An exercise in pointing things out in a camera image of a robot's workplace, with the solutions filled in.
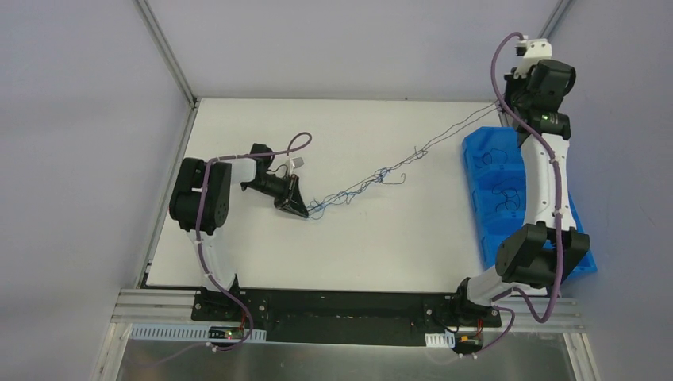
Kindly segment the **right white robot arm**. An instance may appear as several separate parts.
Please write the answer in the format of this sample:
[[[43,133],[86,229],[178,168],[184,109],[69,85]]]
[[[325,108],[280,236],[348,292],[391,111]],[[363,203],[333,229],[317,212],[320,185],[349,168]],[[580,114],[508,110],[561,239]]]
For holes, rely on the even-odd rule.
[[[522,227],[498,247],[493,266],[464,279],[448,308],[454,321],[470,325],[495,311],[494,302],[515,292],[528,302],[524,287],[548,289],[550,299],[533,318],[546,322],[562,283],[590,249],[590,238],[578,230],[567,186],[570,118],[559,111],[572,90],[576,70],[542,59],[519,75],[506,75],[505,110],[516,121],[524,163],[526,207]]]

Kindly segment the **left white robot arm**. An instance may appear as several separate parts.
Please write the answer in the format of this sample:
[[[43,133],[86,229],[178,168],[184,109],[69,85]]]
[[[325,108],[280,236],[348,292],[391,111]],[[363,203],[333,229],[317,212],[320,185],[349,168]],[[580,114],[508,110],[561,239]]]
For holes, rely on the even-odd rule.
[[[237,270],[225,249],[223,233],[232,188],[239,185],[243,191],[258,191],[272,198],[277,210],[309,217],[296,174],[304,165],[303,158],[288,156],[273,171],[274,159],[270,147],[255,143],[250,153],[241,157],[209,161],[187,157],[179,167],[169,215],[194,246],[204,276],[202,287],[220,291],[211,309],[223,321],[236,319],[242,310],[242,300],[230,292],[237,282]]]

